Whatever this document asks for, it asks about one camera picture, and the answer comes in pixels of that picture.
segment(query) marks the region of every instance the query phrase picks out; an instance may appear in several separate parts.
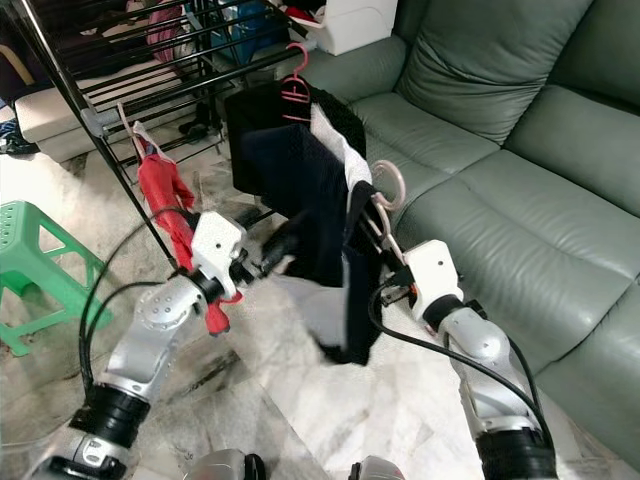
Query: pink hanger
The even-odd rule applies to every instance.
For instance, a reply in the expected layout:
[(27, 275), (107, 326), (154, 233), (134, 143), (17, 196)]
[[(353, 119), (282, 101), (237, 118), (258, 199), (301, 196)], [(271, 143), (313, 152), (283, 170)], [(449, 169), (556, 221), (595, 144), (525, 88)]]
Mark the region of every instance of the pink hanger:
[[(282, 87), (280, 89), (282, 99), (287, 102), (295, 102), (295, 103), (311, 103), (311, 92), (309, 90), (309, 86), (307, 82), (305, 82), (302, 78), (298, 76), (298, 74), (305, 69), (305, 67), (309, 63), (309, 52), (301, 43), (290, 43), (287, 45), (287, 50), (290, 48), (299, 48), (304, 55), (304, 60), (302, 64), (298, 65), (293, 69), (293, 75), (285, 78), (282, 81)], [(301, 118), (293, 115), (283, 114), (282, 118), (286, 118), (288, 120), (295, 120), (298, 122), (310, 122), (310, 118)]]

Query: white tile floor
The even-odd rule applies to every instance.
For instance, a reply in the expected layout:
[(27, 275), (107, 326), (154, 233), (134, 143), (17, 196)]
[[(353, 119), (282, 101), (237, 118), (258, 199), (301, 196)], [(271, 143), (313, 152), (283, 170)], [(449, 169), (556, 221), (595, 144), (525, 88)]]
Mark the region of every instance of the white tile floor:
[[(156, 135), (173, 130), (164, 127)], [(188, 145), (172, 155), (181, 158), (201, 146)], [(115, 146), (122, 155), (129, 148)], [(181, 164), (180, 171), (198, 207), (234, 214), (253, 199), (233, 190), (226, 155), (224, 148), (222, 156), (207, 150)], [(63, 165), (42, 154), (0, 157), (0, 186), (1, 202), (36, 204), (102, 258), (139, 221), (95, 152)], [(168, 272), (160, 249), (145, 233), (114, 263), (102, 294), (114, 285), (165, 278)], [(37, 297), (36, 292), (27, 300), (37, 304)], [(128, 325), (133, 300), (133, 295), (123, 297), (113, 307), (112, 323), (98, 333), (96, 369)], [(408, 479), (482, 478), (457, 377), (446, 359), (381, 338), (367, 367), (329, 365), (287, 293), (269, 280), (226, 309), (232, 320), (228, 335), (212, 339), (204, 326), (194, 325), (181, 349), (162, 400), (142, 428), (137, 480), (179, 479), (198, 456), (229, 447), (262, 455), (274, 480), (345, 480), (351, 464), (369, 454), (396, 462)], [(15, 300), (0, 310), (3, 321), (28, 316), (25, 304)], [(392, 326), (424, 336), (402, 308), (393, 306), (386, 316)], [(3, 442), (35, 440), (80, 405), (76, 329), (71, 323), (33, 335), (33, 353), (26, 357), (1, 353)], [(640, 480), (553, 402), (545, 398), (545, 404), (562, 479)], [(7, 458), (2, 468), (8, 468)], [(9, 474), (15, 472), (2, 478), (14, 478)]]

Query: sofa armrest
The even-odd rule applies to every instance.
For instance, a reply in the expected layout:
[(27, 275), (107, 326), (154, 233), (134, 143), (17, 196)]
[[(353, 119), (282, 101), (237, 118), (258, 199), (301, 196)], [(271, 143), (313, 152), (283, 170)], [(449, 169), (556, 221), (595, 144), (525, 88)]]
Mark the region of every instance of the sofa armrest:
[[(407, 56), (407, 46), (392, 35), (342, 55), (314, 50), (309, 65), (301, 75), (314, 87), (321, 88), (345, 103), (393, 90)], [(302, 60), (295, 56), (276, 67), (276, 78), (293, 71)]]

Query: black cable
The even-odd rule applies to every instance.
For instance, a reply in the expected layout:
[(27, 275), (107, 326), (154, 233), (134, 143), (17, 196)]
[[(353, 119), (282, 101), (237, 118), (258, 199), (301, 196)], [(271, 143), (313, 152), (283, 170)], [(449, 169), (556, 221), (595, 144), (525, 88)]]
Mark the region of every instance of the black cable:
[(520, 347), (518, 346), (518, 344), (513, 340), (511, 340), (511, 338), (509, 338), (509, 345), (511, 345), (511, 350), (513, 350), (513, 352), (516, 354), (516, 357), (518, 357), (518, 361), (522, 366), (522, 371), (524, 372), (525, 377), (527, 377), (527, 382), (529, 383), (529, 390), (531, 390), (531, 399), (533, 400), (533, 403), (536, 405), (536, 407), (538, 407), (538, 409), (542, 412), (542, 402), (540, 401), (540, 395), (538, 394), (538, 387), (536, 386), (536, 381), (533, 377), (533, 372), (529, 367), (529, 363), (527, 362), (527, 359), (525, 358), (524, 353), (522, 353), (522, 350), (520, 350)]
[(380, 314), (380, 318), (378, 318), (378, 315), (376, 315), (375, 303), (378, 300), (378, 297), (380, 296), (380, 294), (382, 293), (382, 290), (384, 290), (389, 286), (390, 285), (388, 285), (387, 283), (383, 283), (378, 288), (376, 288), (376, 290), (371, 294), (371, 298), (369, 299), (369, 318), (371, 322), (376, 326), (376, 328), (378, 328), (382, 333), (386, 333), (390, 337), (396, 338), (403, 342), (411, 343), (413, 345), (417, 345), (422, 348), (426, 348), (427, 350), (440, 353), (460, 363), (464, 363), (465, 365), (471, 368), (474, 368), (480, 373), (487, 375), (489, 378), (491, 378), (492, 380), (495, 380), (505, 388), (508, 388), (520, 400), (522, 400), (525, 403), (525, 405), (529, 407), (529, 409), (531, 409), (533, 414), (536, 416), (538, 423), (540, 424), (540, 428), (542, 429), (542, 434), (546, 439), (547, 446), (552, 450), (555, 450), (555, 447), (553, 444), (553, 438), (551, 437), (551, 431), (549, 430), (549, 426), (547, 425), (547, 421), (545, 420), (544, 415), (542, 415), (542, 411), (522, 390), (516, 387), (509, 380), (502, 377), (501, 375), (498, 375), (497, 373), (488, 369), (484, 365), (481, 365), (471, 360), (470, 358), (465, 357), (464, 355), (460, 355), (459, 353), (453, 352), (439, 345), (434, 345), (433, 343), (425, 342), (424, 340), (420, 340), (418, 338), (414, 338), (409, 335), (405, 335), (404, 333), (396, 332), (395, 330), (391, 330), (390, 328), (385, 327), (384, 324), (382, 323), (382, 314)]
[[(179, 213), (186, 219), (188, 219), (188, 217), (191, 215), (188, 211), (182, 208), (167, 207), (167, 208), (158, 210), (153, 215), (151, 215), (149, 217), (149, 221), (155, 219), (159, 215), (162, 215), (163, 213), (166, 213), (166, 212)], [(120, 253), (120, 250), (133, 238), (133, 236), (136, 233), (138, 233), (140, 230), (145, 228), (146, 226), (147, 226), (146, 221), (141, 222), (118, 244), (118, 246), (113, 250), (113, 252), (111, 252), (111, 255), (109, 255), (109, 258), (107, 258), (107, 261), (104, 263), (102, 269), (100, 270), (100, 273), (98, 274), (98, 278), (96, 278), (96, 281), (93, 284), (93, 287), (91, 287), (91, 290), (89, 291), (89, 295), (87, 296), (87, 301), (84, 304), (84, 308), (82, 309), (82, 315), (80, 316), (80, 327), (78, 329), (78, 355), (80, 357), (80, 373), (82, 373), (82, 383), (84, 385), (85, 395), (89, 393), (89, 391), (91, 390), (91, 386), (93, 385), (93, 374), (91, 373), (90, 365), (85, 363), (87, 319), (89, 317), (89, 309), (93, 303), (93, 299), (96, 296), (98, 286), (100, 285), (100, 282), (102, 281), (107, 271), (109, 270), (109, 266), (111, 265), (111, 262), (113, 262), (113, 259), (116, 257), (118, 253)]]
[(109, 295), (104, 300), (104, 302), (102, 302), (102, 305), (100, 305), (100, 308), (98, 309), (98, 311), (94, 315), (93, 319), (91, 320), (91, 322), (89, 322), (89, 330), (87, 331), (84, 358), (83, 358), (83, 362), (87, 366), (88, 371), (91, 374), (91, 378), (92, 379), (93, 379), (93, 369), (91, 367), (91, 342), (93, 340), (93, 333), (96, 331), (96, 326), (98, 325), (98, 321), (100, 320), (100, 317), (102, 316), (104, 311), (107, 309), (107, 305), (109, 305), (111, 300), (116, 298), (118, 295), (120, 295), (124, 291), (129, 290), (130, 288), (134, 288), (134, 287), (155, 287), (155, 286), (160, 285), (160, 284), (162, 284), (162, 282), (142, 282), (141, 281), (141, 282), (128, 283), (128, 284), (123, 285), (120, 288), (116, 289), (114, 292), (111, 293), (111, 295)]

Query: black metal rack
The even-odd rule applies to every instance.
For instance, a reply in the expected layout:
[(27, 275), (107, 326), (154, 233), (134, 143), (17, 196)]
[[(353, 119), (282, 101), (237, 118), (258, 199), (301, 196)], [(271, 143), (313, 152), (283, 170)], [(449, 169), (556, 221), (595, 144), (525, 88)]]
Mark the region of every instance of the black metal rack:
[[(159, 41), (152, 45), (144, 45), (130, 49), (123, 53), (115, 53), (106, 57), (98, 58), (94, 64), (83, 65), (81, 68), (71, 68), (73, 59), (82, 54), (91, 52), (93, 49), (104, 47), (102, 40), (91, 41), (83, 45), (71, 48), (58, 48), (52, 35), (43, 27), (43, 19), (49, 15), (64, 14), (73, 15), (74, 12), (64, 12), (64, 2), (51, 3), (47, 7), (36, 9), (32, 0), (11, 0), (4, 5), (5, 13), (11, 18), (17, 29), (21, 32), (36, 58), (45, 68), (49, 78), (62, 94), (63, 98), (71, 107), (71, 110), (80, 121), (80, 124), (89, 134), (97, 150), (100, 152), (109, 168), (113, 171), (120, 185), (124, 188), (127, 196), (133, 203), (139, 215), (146, 222), (149, 230), (158, 242), (166, 257), (173, 263), (173, 255), (167, 248), (164, 241), (158, 234), (156, 228), (149, 220), (143, 206), (132, 190), (133, 181), (126, 172), (126, 167), (134, 165), (137, 161), (135, 156), (118, 159), (109, 143), (109, 137), (124, 129), (124, 125), (115, 106), (107, 106), (107, 103), (120, 100), (121, 98), (137, 95), (135, 99), (122, 103), (122, 107), (127, 118), (140, 120), (142, 122), (160, 118), (173, 112), (189, 107), (199, 102), (207, 101), (210, 110), (215, 112), (215, 97), (221, 92), (237, 87), (237, 82), (250, 72), (263, 69), (275, 63), (291, 58), (299, 53), (298, 49), (283, 50), (268, 56), (264, 56), (246, 64), (240, 64), (236, 47), (245, 43), (258, 40), (275, 32), (281, 32), (288, 28), (295, 30), (303, 37), (306, 31), (297, 23), (291, 21), (282, 12), (275, 8), (268, 0), (260, 0), (268, 6), (266, 12), (246, 15), (244, 17), (226, 20), (224, 15), (226, 9), (240, 6), (252, 0), (169, 0), (158, 5), (136, 10), (130, 13), (112, 15), (109, 18), (98, 19), (85, 22), (82, 25), (73, 25), (69, 30), (80, 32), (93, 28), (106, 28), (116, 25), (123, 20), (132, 20), (143, 17), (152, 12), (171, 8), (177, 5), (189, 5), (190, 13), (172, 18), (155, 24), (134, 28), (126, 32), (118, 33), (108, 37), (109, 42), (126, 42), (133, 39), (145, 38), (149, 33), (159, 32), (169, 27), (178, 25), (191, 25), (193, 28), (189, 33), (180, 34), (174, 38)], [(91, 9), (101, 11), (108, 9), (115, 2), (122, 3), (121, 0), (87, 0), (83, 3), (74, 4), (75, 13)], [(253, 35), (233, 39), (229, 34), (229, 27), (242, 25), (259, 17), (268, 15), (277, 19), (277, 25), (265, 31), (259, 31)], [(218, 32), (224, 35), (225, 42), (212, 45), (211, 33)], [(174, 58), (171, 61), (159, 65), (140, 69), (133, 73), (118, 76), (117, 78), (101, 82), (86, 88), (80, 88), (77, 82), (78, 77), (87, 78), (93, 73), (97, 73), (100, 67), (114, 65), (123, 59), (140, 59), (142, 63), (150, 53), (173, 48), (193, 42), (194, 52), (188, 56)], [(214, 56), (223, 50), (230, 51), (234, 61), (228, 62), (228, 67), (221, 69), (220, 62), (214, 61)], [(176, 74), (171, 78), (162, 78), (159, 72), (165, 72), (167, 67), (175, 68)], [(147, 84), (148, 80), (159, 76), (159, 80), (152, 84)], [(145, 82), (138, 88), (137, 84)], [(161, 90), (157, 87), (167, 85)], [(108, 99), (97, 100), (98, 97), (112, 94), (125, 87), (134, 87), (126, 93), (109, 97)], [(175, 104), (176, 100), (185, 99), (184, 102)], [(160, 145), (164, 151), (169, 151), (189, 142), (187, 136), (178, 138), (171, 142)], [(178, 163), (186, 160), (207, 148), (189, 155), (184, 159), (178, 159)]]

